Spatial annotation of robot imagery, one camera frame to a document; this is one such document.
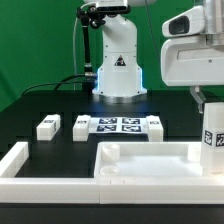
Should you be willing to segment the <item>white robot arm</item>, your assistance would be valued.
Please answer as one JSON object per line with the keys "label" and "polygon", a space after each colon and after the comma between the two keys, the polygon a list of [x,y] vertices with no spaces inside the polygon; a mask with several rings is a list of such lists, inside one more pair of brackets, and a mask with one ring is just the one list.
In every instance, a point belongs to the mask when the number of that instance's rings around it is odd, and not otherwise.
{"label": "white robot arm", "polygon": [[[144,95],[142,70],[137,65],[137,28],[124,15],[133,6],[156,0],[84,0],[87,21],[102,29],[103,64],[93,94],[105,101],[130,102]],[[202,86],[224,85],[224,0],[201,0],[198,5],[162,25],[167,41],[160,68],[168,86],[188,86],[199,107]]]}

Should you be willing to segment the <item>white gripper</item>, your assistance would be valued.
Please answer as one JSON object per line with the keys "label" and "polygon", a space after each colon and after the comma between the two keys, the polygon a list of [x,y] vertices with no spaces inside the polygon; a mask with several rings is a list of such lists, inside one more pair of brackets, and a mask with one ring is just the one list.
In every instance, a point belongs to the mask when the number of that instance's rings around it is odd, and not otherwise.
{"label": "white gripper", "polygon": [[202,114],[206,97],[199,86],[224,85],[224,45],[209,46],[201,35],[169,39],[161,49],[161,76],[167,86],[192,86]]}

